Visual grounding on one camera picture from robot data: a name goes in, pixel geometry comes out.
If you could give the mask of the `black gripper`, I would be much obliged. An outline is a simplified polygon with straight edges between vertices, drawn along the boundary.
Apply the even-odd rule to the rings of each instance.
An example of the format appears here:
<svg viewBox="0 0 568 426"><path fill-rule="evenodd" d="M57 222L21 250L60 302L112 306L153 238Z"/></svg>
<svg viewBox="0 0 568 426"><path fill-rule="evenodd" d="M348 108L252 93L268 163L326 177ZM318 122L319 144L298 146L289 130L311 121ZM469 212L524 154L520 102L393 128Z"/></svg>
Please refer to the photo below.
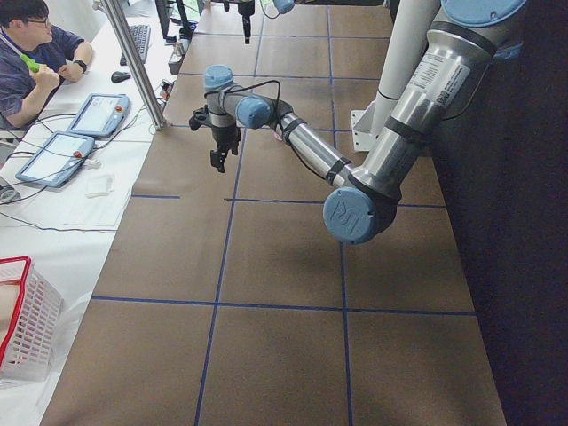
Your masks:
<svg viewBox="0 0 568 426"><path fill-rule="evenodd" d="M209 152L210 165L219 173L225 173L226 156L239 154L241 129L233 124L226 127L213 127L211 130L217 150Z"/></svg>
<svg viewBox="0 0 568 426"><path fill-rule="evenodd" d="M241 16L244 43L250 44L251 38L251 20L250 17L255 14L256 3L254 0L242 0L238 2L238 13Z"/></svg>

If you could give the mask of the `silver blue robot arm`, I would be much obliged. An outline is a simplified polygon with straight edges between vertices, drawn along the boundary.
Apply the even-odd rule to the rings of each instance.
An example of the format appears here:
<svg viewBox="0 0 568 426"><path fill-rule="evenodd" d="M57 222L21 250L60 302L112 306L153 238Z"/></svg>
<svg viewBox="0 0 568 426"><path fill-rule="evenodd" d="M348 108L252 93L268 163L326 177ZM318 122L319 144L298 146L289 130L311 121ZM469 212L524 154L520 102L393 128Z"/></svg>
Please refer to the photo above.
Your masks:
<svg viewBox="0 0 568 426"><path fill-rule="evenodd" d="M277 16L281 14L286 14L290 12L294 6L294 0L274 0L272 2L277 11ZM256 2L255 1L238 1L237 11L241 16L244 43L250 44L251 38L251 17L256 12Z"/></svg>
<svg viewBox="0 0 568 426"><path fill-rule="evenodd" d="M236 154L242 129L267 127L306 168L332 187L323 207L328 231L360 244L394 220L400 187L432 131L464 112L489 65L516 57L522 47L524 1L389 1L393 29L375 99L351 114L360 165L328 145L281 98L255 94L224 65L203 74L205 105L193 130L211 130L210 163L223 170Z"/></svg>

